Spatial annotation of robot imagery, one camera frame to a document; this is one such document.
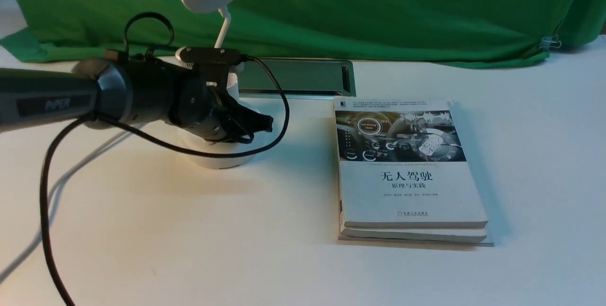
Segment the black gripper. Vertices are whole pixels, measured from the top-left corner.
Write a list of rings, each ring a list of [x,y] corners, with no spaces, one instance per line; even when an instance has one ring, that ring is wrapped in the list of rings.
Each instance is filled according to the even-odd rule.
[[[251,144],[271,133],[274,118],[241,102],[229,91],[191,72],[177,74],[171,88],[168,123],[212,143]]]

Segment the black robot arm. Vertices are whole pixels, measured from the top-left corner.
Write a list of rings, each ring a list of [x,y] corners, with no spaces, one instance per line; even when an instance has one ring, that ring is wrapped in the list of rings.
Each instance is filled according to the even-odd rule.
[[[201,74],[159,59],[82,60],[71,72],[2,69],[0,128],[9,132],[93,114],[126,125],[163,121],[210,142],[250,143],[273,118],[208,86]]]

